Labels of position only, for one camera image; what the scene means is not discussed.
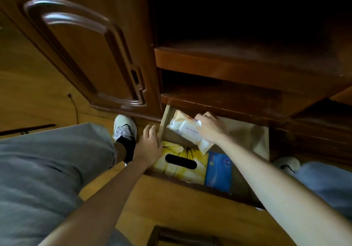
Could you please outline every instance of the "open drawer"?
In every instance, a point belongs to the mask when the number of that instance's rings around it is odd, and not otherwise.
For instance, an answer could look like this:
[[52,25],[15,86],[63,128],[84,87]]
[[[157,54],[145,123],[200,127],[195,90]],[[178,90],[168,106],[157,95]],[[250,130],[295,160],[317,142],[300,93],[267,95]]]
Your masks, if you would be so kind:
[[[157,134],[158,139],[160,141],[167,141],[174,144],[178,144],[183,147],[197,149],[197,146],[194,145],[192,142],[184,139],[177,133],[167,128],[176,110],[177,108],[171,107],[169,105],[166,106],[163,119],[161,121],[160,128]],[[182,111],[191,117],[195,117],[196,115],[196,112],[194,111],[187,111],[187,110],[182,110]],[[230,131],[230,134],[236,137],[236,139],[239,140],[243,146],[255,151],[262,157],[269,159],[269,129],[267,127],[262,127],[259,125],[245,123],[245,122],[228,119],[228,118],[221,118],[221,119],[223,119],[226,122],[228,129]],[[209,151],[222,153],[222,154],[224,153],[216,145],[214,145]],[[149,169],[146,172],[146,174],[153,177],[158,177],[168,181],[172,181],[176,184],[187,186],[195,190],[207,192],[213,195],[217,195],[223,198],[245,203],[258,208],[263,208],[262,204],[257,199],[256,195],[249,187],[248,183],[245,181],[245,179],[238,171],[238,169],[235,167],[235,165],[232,162],[230,165],[231,165],[231,174],[232,174],[232,182],[231,182],[231,187],[229,191],[230,193],[222,192],[220,190],[217,190],[209,186],[204,186],[196,183],[188,183],[176,177],[169,176],[157,171],[153,171],[153,169]]]

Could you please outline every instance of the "forearm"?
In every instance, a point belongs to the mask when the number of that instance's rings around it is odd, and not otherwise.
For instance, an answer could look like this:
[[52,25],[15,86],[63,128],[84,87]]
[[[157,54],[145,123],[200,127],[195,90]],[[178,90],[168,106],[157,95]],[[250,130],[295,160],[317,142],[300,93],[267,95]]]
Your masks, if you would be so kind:
[[145,169],[143,162],[130,162],[75,210],[40,246],[106,245],[130,192]]
[[231,158],[267,211],[298,245],[350,245],[352,225],[294,178],[223,136]]

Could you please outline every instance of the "blue package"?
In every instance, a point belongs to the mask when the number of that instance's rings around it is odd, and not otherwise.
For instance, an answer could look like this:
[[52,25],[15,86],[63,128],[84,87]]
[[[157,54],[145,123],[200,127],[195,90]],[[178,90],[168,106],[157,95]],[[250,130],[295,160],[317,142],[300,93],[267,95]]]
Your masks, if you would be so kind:
[[227,155],[209,152],[204,185],[223,192],[230,192],[232,183],[231,163],[231,159]]

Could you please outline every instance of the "gray pants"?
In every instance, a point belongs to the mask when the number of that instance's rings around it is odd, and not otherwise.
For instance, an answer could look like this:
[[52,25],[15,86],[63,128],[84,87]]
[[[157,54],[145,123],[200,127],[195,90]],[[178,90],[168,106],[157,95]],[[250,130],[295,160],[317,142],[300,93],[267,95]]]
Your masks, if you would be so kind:
[[[38,245],[115,164],[108,131],[80,124],[0,140],[0,245]],[[130,245],[119,231],[109,245]]]

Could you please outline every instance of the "pack of wipes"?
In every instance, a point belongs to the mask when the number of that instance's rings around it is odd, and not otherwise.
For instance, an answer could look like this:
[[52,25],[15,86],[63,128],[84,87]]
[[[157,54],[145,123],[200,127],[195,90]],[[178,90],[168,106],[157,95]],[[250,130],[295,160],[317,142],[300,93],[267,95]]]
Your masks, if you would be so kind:
[[167,128],[196,144],[202,154],[205,154],[214,144],[209,143],[201,137],[196,129],[198,125],[201,125],[201,123],[182,111],[177,110]]

